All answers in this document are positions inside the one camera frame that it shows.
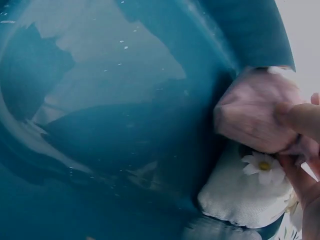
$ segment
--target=white pillow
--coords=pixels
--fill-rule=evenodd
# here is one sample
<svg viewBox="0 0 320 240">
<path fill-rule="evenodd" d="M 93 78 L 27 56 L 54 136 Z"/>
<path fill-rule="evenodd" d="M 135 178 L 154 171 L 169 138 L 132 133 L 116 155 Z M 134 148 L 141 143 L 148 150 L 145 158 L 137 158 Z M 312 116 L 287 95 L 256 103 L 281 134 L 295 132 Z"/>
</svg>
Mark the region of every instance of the white pillow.
<svg viewBox="0 0 320 240">
<path fill-rule="evenodd" d="M 198 195 L 203 214 L 237 226 L 262 228 L 276 221 L 288 206 L 293 188 L 287 179 L 262 185 L 258 174 L 245 175 L 239 144 L 229 142 Z"/>
</svg>

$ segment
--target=fabric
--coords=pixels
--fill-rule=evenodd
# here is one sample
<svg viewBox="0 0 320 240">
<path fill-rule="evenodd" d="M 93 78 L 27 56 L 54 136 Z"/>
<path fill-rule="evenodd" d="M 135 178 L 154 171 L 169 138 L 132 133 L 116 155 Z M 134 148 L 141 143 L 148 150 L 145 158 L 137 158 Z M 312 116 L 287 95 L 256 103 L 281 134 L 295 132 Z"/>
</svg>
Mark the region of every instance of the fabric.
<svg viewBox="0 0 320 240">
<path fill-rule="evenodd" d="M 275 118 L 276 103 L 306 102 L 285 74 L 293 71 L 280 69 L 247 68 L 214 108 L 215 131 L 256 151 L 299 155 L 304 162 L 318 155 L 319 145 Z"/>
<path fill-rule="evenodd" d="M 292 224 L 290 212 L 284 214 L 278 232 L 270 240 L 302 240 L 302 230 Z"/>
<path fill-rule="evenodd" d="M 206 185 L 198 195 L 203 214 L 250 229 L 276 221 L 288 206 L 293 188 L 285 179 L 280 185 L 262 185 L 259 175 L 245 175 L 239 144 L 231 141 Z"/>
</svg>

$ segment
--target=pink cloth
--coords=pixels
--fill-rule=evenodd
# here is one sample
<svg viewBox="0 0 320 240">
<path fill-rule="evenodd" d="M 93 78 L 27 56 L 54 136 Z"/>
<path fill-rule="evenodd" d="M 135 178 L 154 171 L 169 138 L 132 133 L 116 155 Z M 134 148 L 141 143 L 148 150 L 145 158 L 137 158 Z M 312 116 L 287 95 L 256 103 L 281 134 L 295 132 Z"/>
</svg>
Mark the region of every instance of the pink cloth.
<svg viewBox="0 0 320 240">
<path fill-rule="evenodd" d="M 274 116 L 280 102 L 302 104 L 299 88 L 267 68 L 247 68 L 214 108 L 218 134 L 256 151 L 298 155 L 299 162 L 318 155 L 319 145 L 282 125 Z"/>
</svg>

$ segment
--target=hand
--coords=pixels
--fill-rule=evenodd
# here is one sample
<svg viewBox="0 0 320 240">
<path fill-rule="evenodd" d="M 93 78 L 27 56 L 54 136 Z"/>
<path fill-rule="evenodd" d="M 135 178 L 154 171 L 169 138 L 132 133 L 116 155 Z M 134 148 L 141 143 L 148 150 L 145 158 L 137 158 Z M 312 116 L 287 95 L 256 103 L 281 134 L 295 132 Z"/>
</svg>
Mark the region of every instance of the hand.
<svg viewBox="0 0 320 240">
<path fill-rule="evenodd" d="M 275 108 L 279 121 L 299 134 L 313 138 L 320 143 L 320 96 L 315 93 L 311 103 L 290 106 L 280 103 Z M 320 182 L 314 180 L 294 160 L 287 155 L 279 155 L 286 177 L 291 182 L 303 209 L 303 240 L 320 239 Z M 320 179 L 320 158 L 315 157 L 308 162 L 309 167 Z"/>
</svg>

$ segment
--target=flower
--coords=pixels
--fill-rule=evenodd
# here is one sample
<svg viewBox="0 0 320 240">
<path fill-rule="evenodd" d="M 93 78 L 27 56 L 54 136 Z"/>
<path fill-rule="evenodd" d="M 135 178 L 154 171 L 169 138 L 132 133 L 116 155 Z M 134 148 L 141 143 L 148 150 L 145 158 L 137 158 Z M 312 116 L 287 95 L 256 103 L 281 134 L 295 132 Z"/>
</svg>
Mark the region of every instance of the flower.
<svg viewBox="0 0 320 240">
<path fill-rule="evenodd" d="M 285 179 L 285 172 L 280 163 L 267 154 L 253 151 L 252 155 L 244 156 L 242 162 L 248 163 L 243 172 L 246 175 L 259 174 L 259 182 L 262 185 L 272 182 L 277 186 Z"/>
</svg>

